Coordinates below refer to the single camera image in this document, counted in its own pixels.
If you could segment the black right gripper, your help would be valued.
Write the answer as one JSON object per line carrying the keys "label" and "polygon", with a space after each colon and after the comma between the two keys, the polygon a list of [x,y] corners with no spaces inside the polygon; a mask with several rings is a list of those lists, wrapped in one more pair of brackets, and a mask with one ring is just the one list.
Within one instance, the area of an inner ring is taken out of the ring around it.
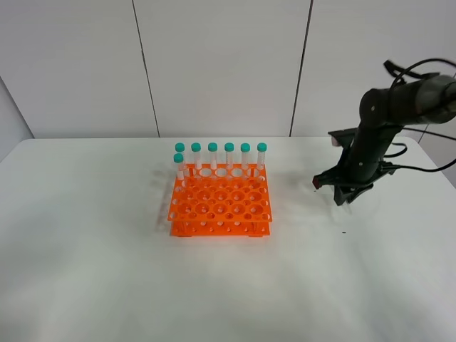
{"label": "black right gripper", "polygon": [[379,149],[344,150],[338,167],[315,175],[312,184],[316,189],[325,185],[335,186],[334,202],[337,205],[350,204],[364,192],[371,190],[374,182],[395,172],[385,169],[384,152]]}

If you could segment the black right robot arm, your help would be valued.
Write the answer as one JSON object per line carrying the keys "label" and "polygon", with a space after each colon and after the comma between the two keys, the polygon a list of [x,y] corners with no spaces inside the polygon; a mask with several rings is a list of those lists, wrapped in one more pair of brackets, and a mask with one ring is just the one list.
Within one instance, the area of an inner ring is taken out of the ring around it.
{"label": "black right robot arm", "polygon": [[357,128],[329,134],[343,149],[337,165],[313,177],[316,189],[334,188],[337,205],[351,203],[398,170],[385,157],[406,125],[443,124],[455,118],[455,79],[439,75],[391,89],[371,89],[362,97],[359,113]]}

